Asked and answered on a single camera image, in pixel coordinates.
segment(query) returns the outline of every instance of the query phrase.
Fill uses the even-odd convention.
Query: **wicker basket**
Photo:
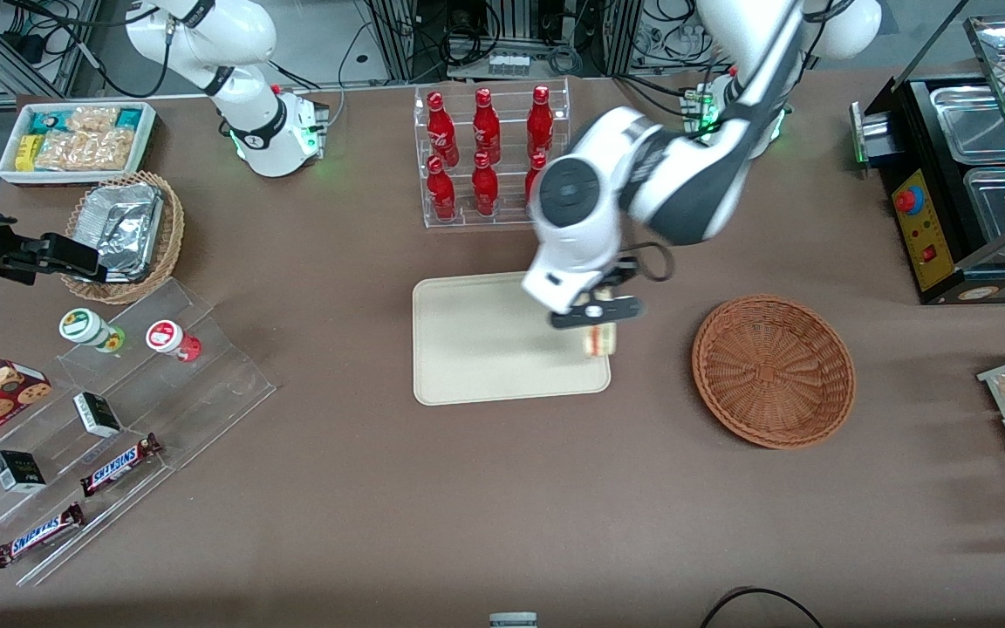
[[[816,445],[855,400],[848,348],[827,323],[770,294],[727,301],[692,343],[692,377],[732,432],[774,449]]]
[[[109,305],[127,305],[128,302],[135,302],[162,285],[169,275],[173,274],[173,267],[176,266],[176,258],[181,253],[181,238],[184,236],[184,209],[181,207],[181,199],[173,194],[173,188],[169,186],[160,176],[151,172],[136,172],[134,175],[119,176],[111,182],[100,184],[103,186],[129,186],[131,183],[150,183],[157,186],[165,194],[165,204],[162,208],[161,225],[157,227],[157,243],[153,253],[153,262],[150,274],[147,278],[137,283],[88,283],[75,281],[68,277],[61,277],[64,285],[68,286],[72,294],[89,300],[107,302]],[[80,209],[83,207],[83,199],[76,203],[76,211],[72,212],[68,219],[68,226],[64,228],[64,234],[71,237],[76,230],[76,220],[79,219]]]

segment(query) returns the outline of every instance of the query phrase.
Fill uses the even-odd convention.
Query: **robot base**
[[[308,161],[323,158],[328,138],[328,107],[289,92],[281,92],[278,98],[286,104],[286,123],[266,148],[243,147],[231,133],[239,157],[262,176],[289,175]]]

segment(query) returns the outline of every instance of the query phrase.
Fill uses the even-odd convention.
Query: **coca-cola bottle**
[[[475,118],[471,120],[475,132],[475,150],[486,153],[491,163],[502,159],[502,139],[499,136],[499,115],[491,107],[491,90],[475,89]]]
[[[452,187],[452,179],[444,172],[444,163],[438,156],[429,156],[426,166],[429,168],[426,187],[429,188],[429,202],[432,203],[436,220],[451,222],[455,218],[455,189]]]
[[[530,141],[526,151],[531,159],[534,155],[550,155],[553,148],[553,110],[550,109],[550,88],[545,84],[534,87],[534,107],[530,108],[530,116],[526,119],[526,132]]]
[[[471,187],[475,190],[475,211],[489,218],[498,207],[499,179],[491,168],[491,158],[485,151],[475,154],[475,171],[471,173]]]
[[[546,167],[546,154],[538,152],[530,159],[530,172],[526,174],[526,206],[530,207],[530,191],[534,190],[534,179],[538,178],[538,173]]]
[[[452,117],[444,111],[444,96],[439,91],[430,91],[426,102],[429,103],[429,143],[433,153],[444,161],[444,166],[454,168],[459,163],[459,149],[455,148]]]

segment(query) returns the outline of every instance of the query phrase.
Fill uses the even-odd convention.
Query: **table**
[[[888,74],[806,76],[727,230],[629,286],[649,313],[619,327],[605,393],[434,408],[412,393],[413,286],[524,269],[536,239],[423,229],[412,89],[351,91],[328,159],[281,180],[235,159],[208,99],[157,99],[176,275],[281,388],[43,585],[0,590],[0,625],[683,627],[738,585],[834,627],[1005,625],[1005,433],[974,378],[1005,363],[1005,306],[917,305],[880,183],[846,167],[848,103]],[[629,100],[572,86],[578,123]],[[0,211],[60,230],[79,194],[4,184]],[[758,291],[848,343],[855,408],[824,445],[746,444],[690,384],[698,323]],[[0,281],[0,357],[62,353],[80,303]],[[714,625],[771,621],[800,625],[747,599]]]

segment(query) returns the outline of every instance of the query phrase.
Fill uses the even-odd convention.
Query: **glass display case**
[[[865,111],[852,107],[857,159],[880,172],[926,303],[1005,302],[1005,15],[974,8],[962,0]],[[954,23],[978,69],[919,70]]]

